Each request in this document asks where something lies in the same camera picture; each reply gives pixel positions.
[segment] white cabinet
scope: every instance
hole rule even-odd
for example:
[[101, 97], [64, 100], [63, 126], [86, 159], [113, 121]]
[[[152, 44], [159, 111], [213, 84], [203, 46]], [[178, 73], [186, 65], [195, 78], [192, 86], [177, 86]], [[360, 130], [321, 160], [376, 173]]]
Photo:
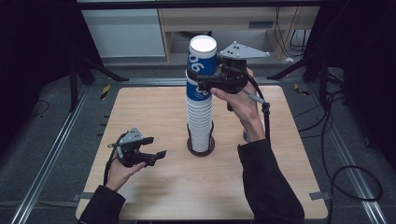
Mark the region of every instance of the white cabinet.
[[104, 63], [125, 63], [135, 57], [165, 58], [157, 9], [82, 10], [82, 14]]

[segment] black cup base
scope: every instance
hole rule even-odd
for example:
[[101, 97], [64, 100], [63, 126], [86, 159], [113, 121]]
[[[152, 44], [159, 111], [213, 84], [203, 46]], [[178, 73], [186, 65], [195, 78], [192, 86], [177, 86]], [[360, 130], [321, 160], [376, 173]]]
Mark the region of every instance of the black cup base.
[[210, 136], [209, 139], [209, 148], [206, 151], [203, 152], [197, 152], [192, 149], [192, 143], [191, 143], [191, 137], [187, 140], [187, 148], [189, 149], [189, 152], [197, 157], [204, 157], [212, 153], [213, 149], [215, 149], [215, 139], [213, 136]]

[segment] person's left hand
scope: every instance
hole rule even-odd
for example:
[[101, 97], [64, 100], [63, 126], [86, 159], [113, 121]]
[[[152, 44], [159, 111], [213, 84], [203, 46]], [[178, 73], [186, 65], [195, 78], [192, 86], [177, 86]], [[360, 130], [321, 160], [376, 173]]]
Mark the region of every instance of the person's left hand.
[[110, 170], [108, 172], [106, 187], [118, 191], [128, 181], [129, 177], [140, 171], [145, 166], [145, 162], [140, 162], [134, 167], [125, 167], [118, 159], [114, 159], [113, 162], [111, 162]]

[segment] printed number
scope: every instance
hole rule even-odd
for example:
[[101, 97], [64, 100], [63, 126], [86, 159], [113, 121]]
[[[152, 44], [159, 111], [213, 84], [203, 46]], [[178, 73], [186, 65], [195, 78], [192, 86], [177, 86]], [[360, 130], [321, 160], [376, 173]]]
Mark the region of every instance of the printed number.
[[198, 93], [201, 93], [202, 95], [208, 95], [208, 94], [209, 94], [208, 91], [200, 91], [200, 90], [199, 90], [199, 87], [197, 87], [195, 90], [196, 90]]
[[198, 63], [198, 58], [193, 56], [192, 54], [189, 55], [189, 62], [191, 63], [191, 69], [195, 72], [199, 72], [202, 68], [205, 68], [203, 64]]

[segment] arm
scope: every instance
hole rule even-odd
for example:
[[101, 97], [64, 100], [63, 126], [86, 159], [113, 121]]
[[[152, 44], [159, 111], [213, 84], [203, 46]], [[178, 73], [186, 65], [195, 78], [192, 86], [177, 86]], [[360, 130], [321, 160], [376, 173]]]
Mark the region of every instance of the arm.
[[[237, 94], [215, 88], [210, 91], [231, 105], [250, 141], [239, 146], [238, 153], [244, 168], [245, 195], [254, 214], [253, 223], [304, 223], [304, 210], [280, 172], [271, 146], [265, 139], [257, 103], [244, 91]], [[245, 91], [254, 93], [255, 89], [248, 83]]]
[[119, 213], [124, 203], [125, 199], [116, 191], [99, 186], [78, 223], [119, 223]]
[[117, 155], [111, 162], [106, 186], [99, 186], [84, 209], [78, 223], [119, 223], [119, 214], [125, 199], [117, 191], [134, 175], [146, 166], [140, 162], [134, 167], [124, 167]]
[[238, 147], [253, 223], [304, 223], [304, 209], [282, 175], [265, 139]]

